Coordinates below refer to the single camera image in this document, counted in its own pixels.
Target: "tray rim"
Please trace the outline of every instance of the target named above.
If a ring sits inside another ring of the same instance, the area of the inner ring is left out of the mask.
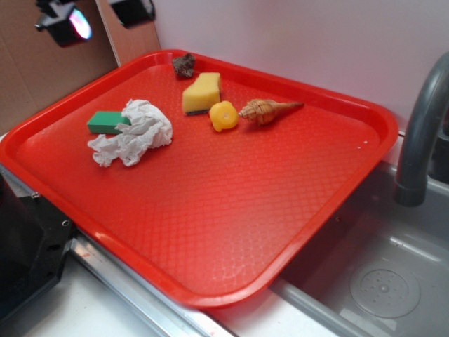
[[[59,120],[65,115],[71,113],[72,110],[82,106],[87,102],[87,100],[97,97],[99,94],[109,90],[109,88],[113,88],[115,86],[112,84],[113,81],[125,78],[127,79],[134,74],[138,74],[144,69],[147,69],[149,64],[152,64],[153,66],[165,65],[168,62],[171,62],[172,58],[184,55],[185,53],[186,51],[168,49],[164,51],[151,52],[140,56],[134,61],[113,70],[112,72],[68,95],[66,98],[63,98],[46,109],[38,112],[34,116],[18,124],[2,139],[0,142],[0,162],[31,188],[38,190],[46,197],[51,196],[51,199],[49,199],[58,208],[73,217],[75,223],[79,223],[81,221],[92,222],[86,214],[80,213],[74,205],[67,203],[64,198],[58,196],[57,193],[55,194],[54,191],[52,191],[51,186],[46,185],[45,182],[41,181],[36,176],[33,176],[32,172],[15,161],[15,151],[19,148],[19,146],[21,146],[24,140],[26,140],[29,136],[38,133],[43,128],[51,125],[52,121]],[[192,54],[197,57],[197,59],[200,59],[200,64],[206,65],[206,68],[213,66],[215,69],[220,67],[229,69],[229,67],[232,67],[234,72],[233,76],[243,82],[244,77],[257,77],[263,81],[276,82],[276,84],[278,84],[277,90],[283,90],[284,88],[289,88],[289,90],[301,89],[304,92],[313,93],[313,95],[322,99],[322,101],[326,104],[335,104],[337,107],[338,105],[344,105],[346,108],[353,106],[354,109],[358,110],[363,108],[367,111],[367,113],[370,113],[370,118],[368,120],[370,123],[367,123],[365,119],[363,120],[366,124],[371,125],[377,123],[376,125],[382,125],[382,130],[377,130],[374,128],[379,134],[380,145],[369,157],[369,159],[364,161],[363,164],[356,169],[355,173],[351,177],[350,183],[346,182],[342,185],[326,202],[326,204],[341,205],[363,181],[363,179],[381,161],[382,157],[394,145],[396,139],[398,138],[398,124],[396,119],[389,110],[380,105],[324,88],[278,77],[273,74],[267,74],[258,70],[242,67],[240,65],[234,65],[214,58],[209,58],[208,56],[197,53]],[[203,67],[200,66],[198,71],[203,71]],[[67,105],[74,104],[74,102],[77,107],[70,105],[70,110],[65,109]],[[345,110],[344,115],[348,115],[347,109]],[[174,299],[197,308],[214,308],[238,302],[265,289],[288,263],[288,261],[291,260],[291,258],[294,257],[294,255],[309,241],[309,239],[313,237],[314,233],[321,228],[322,224],[327,221],[332,213],[333,212],[328,214],[328,212],[319,211],[307,223],[307,229],[304,228],[304,230],[301,231],[301,237],[298,237],[298,234],[295,235],[289,245],[287,245],[287,247],[279,253],[273,263],[270,263],[256,279],[240,289],[230,293],[220,294],[219,296],[205,296],[203,294],[193,293],[175,279],[166,279],[166,273],[161,270],[160,267],[149,262],[148,260],[145,260],[142,256],[134,253],[133,251],[130,251],[124,243],[112,239],[111,237],[107,237],[104,233],[102,233],[101,237],[98,235],[92,236],[90,234],[88,234],[88,236],[98,241],[102,246],[111,251],[115,256],[120,258],[124,263],[129,265],[149,282],[151,282],[154,278],[163,279],[164,282],[155,283],[154,285],[160,288],[163,292],[168,293]],[[318,225],[310,226],[310,223],[317,223]]]

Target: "yellow plastic piece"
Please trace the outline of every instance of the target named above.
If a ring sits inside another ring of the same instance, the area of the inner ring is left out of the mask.
[[[209,117],[213,128],[218,132],[225,128],[234,128],[239,122],[239,113],[227,100],[214,104],[209,111]]]
[[[182,93],[182,111],[186,114],[207,113],[220,102],[221,80],[219,72],[203,72]]]

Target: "green sponge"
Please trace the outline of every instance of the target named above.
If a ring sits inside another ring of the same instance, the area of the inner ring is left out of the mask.
[[[121,133],[115,127],[118,123],[131,125],[128,118],[122,117],[121,112],[114,111],[97,111],[91,120],[87,123],[87,127],[91,133]]]

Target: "small brown object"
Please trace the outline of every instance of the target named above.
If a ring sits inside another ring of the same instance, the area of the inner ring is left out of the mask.
[[[179,58],[173,58],[172,64],[176,75],[181,77],[192,77],[194,74],[195,57],[191,53],[187,53]]]
[[[239,116],[249,121],[256,121],[257,125],[265,125],[273,121],[280,113],[302,107],[304,103],[277,103],[273,100],[255,99],[239,112]]]

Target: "sink drain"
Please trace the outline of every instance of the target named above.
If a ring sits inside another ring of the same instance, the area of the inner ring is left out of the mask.
[[[350,289],[360,308],[383,318],[404,316],[420,301],[416,278],[388,261],[362,265],[353,273]]]

